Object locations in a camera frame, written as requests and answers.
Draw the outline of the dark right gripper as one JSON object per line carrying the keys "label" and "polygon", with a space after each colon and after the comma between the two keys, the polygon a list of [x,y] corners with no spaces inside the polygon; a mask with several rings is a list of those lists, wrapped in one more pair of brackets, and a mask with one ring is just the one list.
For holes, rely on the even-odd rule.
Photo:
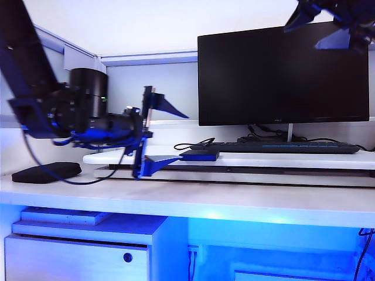
{"label": "dark right gripper", "polygon": [[299,1],[284,26],[284,32],[295,30],[326,11],[339,29],[315,45],[318,50],[367,51],[374,42],[374,1]]}

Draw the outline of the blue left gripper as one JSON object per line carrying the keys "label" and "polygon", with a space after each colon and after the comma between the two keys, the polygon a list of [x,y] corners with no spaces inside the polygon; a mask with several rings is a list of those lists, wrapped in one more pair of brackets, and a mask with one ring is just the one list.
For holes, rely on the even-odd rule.
{"label": "blue left gripper", "polygon": [[167,112],[181,118],[188,118],[187,115],[177,110],[165,98],[164,94],[153,92],[153,86],[151,85],[145,86],[141,112],[137,112],[136,108],[131,109],[130,117],[134,122],[134,140],[126,146],[124,151],[128,156],[135,153],[132,167],[132,176],[135,179],[152,176],[163,167],[182,158],[175,155],[146,155],[144,157],[152,109]]}

